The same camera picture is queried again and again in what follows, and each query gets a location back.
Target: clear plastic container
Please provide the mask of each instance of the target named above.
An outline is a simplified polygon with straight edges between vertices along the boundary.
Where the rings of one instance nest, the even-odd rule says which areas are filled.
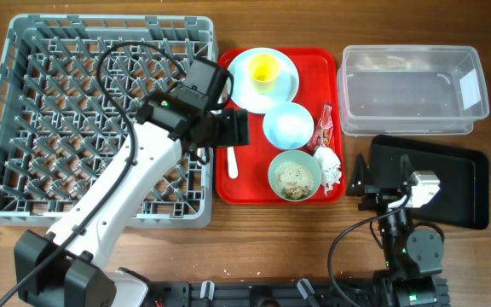
[[[489,114],[481,62],[468,46],[348,46],[338,99],[349,136],[467,134]]]

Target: plastic storage bin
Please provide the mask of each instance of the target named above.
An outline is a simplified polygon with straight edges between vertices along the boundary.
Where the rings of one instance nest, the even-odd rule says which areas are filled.
[[[467,134],[489,114],[478,53],[468,46],[348,46],[338,99],[349,136]]]
[[[128,132],[98,88],[95,68],[115,43],[137,40],[158,45],[185,71],[195,57],[218,57],[206,17],[22,14],[11,21],[0,64],[0,224],[50,226],[111,162]],[[139,46],[113,53],[102,71],[131,117],[142,97],[180,78],[173,64]],[[206,226],[212,172],[212,163],[184,157],[128,225]]]

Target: red tray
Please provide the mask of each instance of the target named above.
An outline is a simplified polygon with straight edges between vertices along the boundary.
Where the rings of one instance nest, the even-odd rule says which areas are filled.
[[[228,67],[232,60],[247,49],[231,49],[219,58],[219,65]],[[331,204],[342,197],[345,190],[343,139],[338,116],[337,63],[332,55],[321,48],[279,48],[295,63],[299,76],[298,92],[293,102],[308,109],[317,123],[326,101],[332,104],[331,148],[340,158],[342,178],[334,184],[327,196],[320,187],[314,196],[305,201],[291,202],[280,198],[269,184],[269,166],[281,150],[275,148],[263,133],[264,115],[249,114],[251,144],[234,148],[238,162],[238,178],[228,176],[227,149],[219,148],[216,154],[216,187],[223,200],[234,205],[304,205]],[[230,107],[237,107],[233,101]]]

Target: white plate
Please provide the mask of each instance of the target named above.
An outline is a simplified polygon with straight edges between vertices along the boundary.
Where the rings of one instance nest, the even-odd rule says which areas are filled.
[[[258,94],[251,85],[249,75],[249,60],[258,54],[273,55],[280,63],[280,75],[276,86],[268,94]],[[242,52],[228,66],[234,75],[232,100],[234,103],[251,113],[265,114],[273,107],[291,102],[298,91],[298,71],[295,64],[278,50],[270,48],[255,48]]]

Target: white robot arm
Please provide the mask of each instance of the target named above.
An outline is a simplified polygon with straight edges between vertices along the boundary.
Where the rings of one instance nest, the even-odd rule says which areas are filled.
[[[134,130],[139,149],[136,151],[136,161],[117,190],[90,221],[84,233],[66,248],[75,255],[91,253],[91,263],[100,269],[107,266],[128,219],[134,215],[149,190],[182,157],[181,143],[168,138],[168,131],[151,123],[134,124]],[[124,169],[129,152],[130,139],[127,138],[89,192],[73,210],[50,227],[48,232],[55,235],[55,244],[60,245],[72,233],[73,226],[82,221],[107,193]]]
[[[143,42],[118,43],[99,62],[125,44],[158,50]],[[96,73],[101,79],[100,66]],[[226,69],[196,59],[187,77],[170,87],[169,93],[146,97],[136,112],[137,123],[125,120],[131,133],[89,192],[44,237],[28,230],[16,243],[19,283],[0,300],[0,306],[14,293],[28,304],[43,307],[153,305],[146,302],[150,299],[147,279],[127,269],[113,274],[102,270],[128,219],[184,153],[249,143],[247,111],[224,109],[232,95],[232,87],[226,97],[223,94],[228,81],[232,83],[233,77]],[[125,116],[106,90],[104,95]]]

